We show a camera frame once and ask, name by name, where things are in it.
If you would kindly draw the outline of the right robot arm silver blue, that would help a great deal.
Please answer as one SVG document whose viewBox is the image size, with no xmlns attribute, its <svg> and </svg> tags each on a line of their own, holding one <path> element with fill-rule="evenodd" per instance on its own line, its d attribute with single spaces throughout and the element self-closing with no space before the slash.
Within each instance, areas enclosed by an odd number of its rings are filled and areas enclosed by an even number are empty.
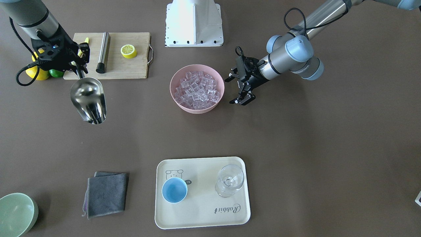
<svg viewBox="0 0 421 237">
<path fill-rule="evenodd" d="M 88 73 L 88 43 L 74 42 L 40 0 L 2 0 L 1 9 L 31 38 L 38 59 L 32 66 L 48 71 L 72 71 L 80 79 Z"/>
</svg>

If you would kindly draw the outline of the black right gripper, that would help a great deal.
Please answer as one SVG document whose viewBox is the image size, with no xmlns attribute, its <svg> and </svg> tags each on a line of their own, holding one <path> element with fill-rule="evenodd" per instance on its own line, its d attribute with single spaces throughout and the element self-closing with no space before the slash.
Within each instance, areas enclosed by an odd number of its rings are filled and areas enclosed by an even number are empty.
<svg viewBox="0 0 421 237">
<path fill-rule="evenodd" d="M 43 32 L 37 31 L 38 39 L 32 39 L 34 50 L 43 49 L 44 52 L 38 54 L 42 64 L 35 62 L 41 69 L 47 71 L 56 69 L 60 71 L 72 71 L 81 78 L 81 71 L 88 73 L 87 64 L 90 61 L 90 47 L 86 46 L 86 51 L 82 58 L 78 57 L 78 50 L 82 46 L 74 42 L 64 31 L 57 31 L 52 36 L 47 37 Z"/>
</svg>

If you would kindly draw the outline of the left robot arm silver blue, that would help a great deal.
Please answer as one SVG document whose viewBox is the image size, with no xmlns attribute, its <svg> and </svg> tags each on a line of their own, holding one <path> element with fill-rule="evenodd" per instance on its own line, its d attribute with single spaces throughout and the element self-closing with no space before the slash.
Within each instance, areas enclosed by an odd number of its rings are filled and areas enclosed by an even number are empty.
<svg viewBox="0 0 421 237">
<path fill-rule="evenodd" d="M 237 82 L 231 104 L 247 105 L 254 91 L 274 85 L 283 75 L 307 83 L 353 79 L 352 85 L 386 89 L 380 104 L 420 104 L 419 0 L 235 0 L 228 17 L 234 43 L 251 44 L 270 30 L 266 52 L 244 54 L 236 47 L 236 65 L 225 80 Z"/>
</svg>

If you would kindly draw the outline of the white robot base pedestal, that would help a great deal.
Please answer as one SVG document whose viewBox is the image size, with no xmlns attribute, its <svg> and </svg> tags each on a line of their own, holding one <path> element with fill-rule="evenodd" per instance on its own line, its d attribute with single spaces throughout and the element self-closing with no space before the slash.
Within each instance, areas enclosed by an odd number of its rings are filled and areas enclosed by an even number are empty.
<svg viewBox="0 0 421 237">
<path fill-rule="evenodd" d="M 224 44 L 221 6 L 213 0 L 173 0 L 166 6 L 166 47 Z"/>
</svg>

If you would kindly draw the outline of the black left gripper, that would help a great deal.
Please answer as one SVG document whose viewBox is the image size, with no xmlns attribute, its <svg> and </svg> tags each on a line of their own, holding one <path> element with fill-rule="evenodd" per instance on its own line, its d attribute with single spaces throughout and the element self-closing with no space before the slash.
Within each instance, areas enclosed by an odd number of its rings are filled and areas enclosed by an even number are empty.
<svg viewBox="0 0 421 237">
<path fill-rule="evenodd" d="M 228 77 L 224 80 L 230 82 L 232 80 L 240 80 L 245 84 L 247 92 L 242 92 L 237 98 L 230 101 L 230 104 L 247 105 L 256 96 L 251 92 L 255 88 L 263 84 L 263 75 L 260 73 L 259 62 L 260 60 L 252 57 L 246 57 L 240 46 L 235 48 L 237 54 L 236 67 L 231 68 Z"/>
</svg>

